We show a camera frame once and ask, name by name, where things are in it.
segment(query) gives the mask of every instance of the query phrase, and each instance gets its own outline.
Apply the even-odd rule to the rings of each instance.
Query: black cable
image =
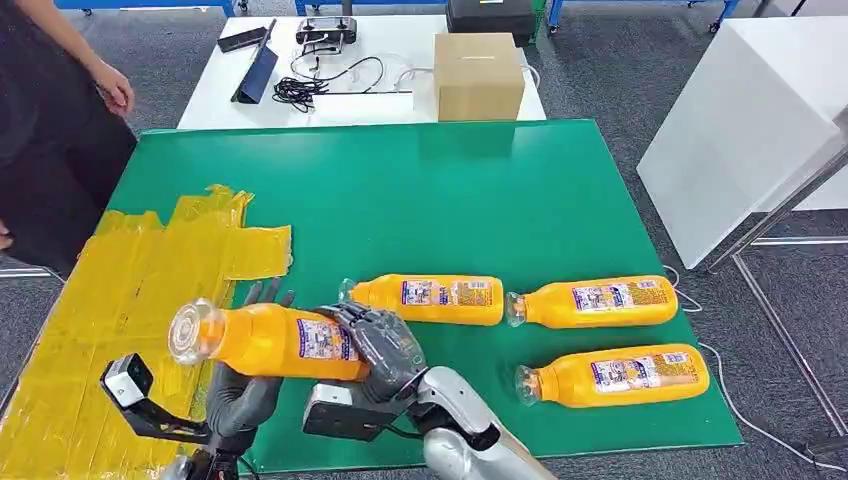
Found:
[[[800,2],[798,2],[798,5],[795,6],[795,10],[792,10],[792,13],[789,16],[794,17],[795,15],[798,15],[798,12],[801,11],[801,8],[804,6],[805,3],[807,3],[807,0],[801,0]]]
[[[321,80],[302,81],[292,77],[284,77],[274,85],[275,102],[288,103],[299,112],[307,113],[314,107],[312,97],[327,93],[327,82]]]
[[[403,437],[403,438],[411,438],[413,440],[421,440],[421,439],[424,438],[424,435],[421,435],[419,433],[406,432],[404,430],[397,428],[394,425],[385,425],[385,426],[383,426],[383,428],[385,428],[386,430],[394,433],[395,435],[397,435],[399,437]]]
[[[328,77],[328,78],[318,78],[314,75],[312,75],[312,76],[304,75],[304,74],[298,72],[297,69],[295,69],[295,67],[294,67],[294,64],[298,60],[300,60],[301,58],[304,58],[307,55],[313,55],[316,52],[321,52],[321,51],[333,51],[333,52],[335,52],[336,50],[337,50],[336,47],[313,47],[312,50],[310,50],[308,52],[304,51],[300,55],[294,57],[292,59],[291,63],[289,64],[289,68],[291,68],[292,73],[294,73],[295,75],[297,75],[299,77],[303,77],[307,80],[298,80],[298,79],[292,78],[292,77],[284,77],[276,85],[274,85],[274,95],[271,98],[273,98],[275,102],[287,103],[287,104],[293,106],[294,108],[296,108],[299,112],[308,113],[310,108],[315,107],[315,104],[313,102],[313,97],[315,95],[321,95],[321,94],[327,93],[329,91],[329,82],[331,82],[331,81],[333,81],[337,78],[340,78],[341,76],[349,73],[354,68],[356,68],[357,66],[363,64],[364,62],[366,62],[368,60],[373,60],[373,61],[376,61],[380,64],[380,75],[377,77],[377,80],[375,80],[374,83],[372,83],[368,88],[363,90],[361,93],[370,92],[371,89],[374,88],[375,86],[377,86],[377,84],[380,83],[380,80],[383,79],[383,75],[385,75],[385,72],[386,72],[386,66],[380,58],[374,57],[374,56],[359,59],[356,62],[354,62],[351,66],[342,70],[342,72],[339,73],[338,75],[334,75],[334,76]],[[316,57],[315,57],[315,71],[318,71],[320,59],[321,59],[321,57],[316,55]]]
[[[253,467],[247,460],[242,457],[239,457],[239,462],[241,462],[241,464],[244,465],[244,468],[246,468],[247,471],[250,472],[251,475],[253,475],[254,480],[259,480],[259,474],[256,473],[256,470],[253,469]]]
[[[313,81],[319,81],[319,82],[331,82],[331,81],[333,81],[333,80],[335,80],[335,79],[337,79],[337,78],[342,77],[343,75],[345,75],[345,74],[347,74],[347,73],[350,73],[350,71],[351,71],[351,70],[353,70],[354,68],[356,68],[356,67],[358,67],[359,65],[363,64],[364,62],[366,62],[366,61],[368,61],[368,60],[374,60],[374,61],[376,61],[377,63],[379,63],[379,64],[380,64],[380,75],[377,77],[377,80],[375,80],[375,81],[374,81],[374,83],[372,83],[372,84],[371,84],[371,86],[369,86],[368,88],[366,88],[365,90],[363,90],[361,93],[368,93],[368,92],[370,92],[372,88],[376,87],[376,86],[377,86],[377,84],[378,84],[378,83],[380,83],[380,80],[382,80],[382,79],[383,79],[383,75],[385,75],[385,73],[386,73],[386,65],[383,63],[383,60],[381,60],[379,57],[375,57],[375,56],[368,56],[368,57],[365,57],[365,58],[360,58],[359,60],[357,60],[356,62],[354,62],[351,66],[349,66],[349,67],[347,67],[346,69],[342,70],[339,74],[337,74],[337,75],[333,75],[332,77],[327,77],[327,78],[317,78],[317,77],[315,77],[314,75],[313,75],[313,76],[304,75],[304,74],[302,74],[302,73],[298,72],[296,68],[294,68],[294,64],[295,64],[298,60],[300,60],[301,58],[304,58],[304,57],[306,57],[307,55],[312,55],[312,54],[314,54],[315,52],[321,52],[321,51],[333,51],[333,52],[335,52],[335,51],[336,51],[336,47],[316,47],[316,48],[313,48],[312,50],[310,50],[310,51],[308,51],[308,52],[303,52],[303,53],[301,53],[300,55],[298,55],[298,56],[294,57],[294,58],[292,59],[291,63],[289,63],[289,68],[291,68],[292,73],[294,73],[294,74],[295,74],[295,75],[297,75],[298,77],[308,78],[309,80],[313,80]],[[318,61],[318,59],[319,59],[319,58],[321,58],[321,57],[316,56],[316,58],[315,58],[316,62]]]

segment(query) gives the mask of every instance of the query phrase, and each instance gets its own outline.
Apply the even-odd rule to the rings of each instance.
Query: yellow plastic sheet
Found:
[[[175,415],[203,416],[211,369],[177,365],[166,334],[177,308],[226,305],[233,280],[284,275],[291,228],[242,228],[252,195],[213,185],[158,217],[104,214],[48,319],[0,423],[0,478],[156,478],[174,442],[137,437],[101,390],[110,360],[138,352],[150,397]]]

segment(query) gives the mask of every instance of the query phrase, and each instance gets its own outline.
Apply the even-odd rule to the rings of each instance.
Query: bottle cap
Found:
[[[510,327],[517,327],[527,321],[527,306],[523,295],[509,292],[506,294],[504,303],[506,304],[506,321]]]
[[[532,368],[519,366],[515,370],[515,389],[524,405],[530,406],[542,399],[542,381],[539,372]]]
[[[340,302],[351,302],[353,298],[351,294],[353,293],[353,287],[356,286],[356,282],[354,282],[350,278],[345,278],[342,280],[342,284],[339,285],[339,301]]]
[[[168,350],[177,363],[201,362],[218,350],[225,330],[221,311],[209,300],[199,298],[174,315],[168,329]]]

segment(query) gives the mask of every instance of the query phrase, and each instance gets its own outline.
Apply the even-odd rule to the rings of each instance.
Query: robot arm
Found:
[[[418,406],[432,407],[413,417],[419,429],[428,428],[427,415],[440,415],[439,409],[447,416],[424,435],[424,461],[443,480],[556,479],[454,370],[428,370],[418,385]]]
[[[397,315],[355,303],[319,312],[351,334],[372,369],[364,383],[316,385],[304,432],[371,441],[384,429],[397,432],[391,424],[405,412],[423,435],[425,463],[443,480],[556,478],[461,375],[426,367],[418,341]]]

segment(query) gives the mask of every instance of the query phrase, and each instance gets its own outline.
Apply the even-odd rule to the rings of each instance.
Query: orange bottle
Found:
[[[635,277],[551,283],[534,293],[509,292],[506,318],[513,327],[548,328],[656,325],[677,313],[677,294],[665,277]]]
[[[214,358],[250,376],[358,380],[368,373],[334,320],[274,303],[226,310],[195,300],[174,316],[168,349],[178,363]]]
[[[389,274],[345,279],[340,300],[397,313],[409,322],[495,325],[503,318],[503,284],[494,277]]]
[[[518,396],[526,405],[609,407],[698,396],[710,385],[700,352],[686,344],[649,345],[576,353],[547,367],[518,367]]]

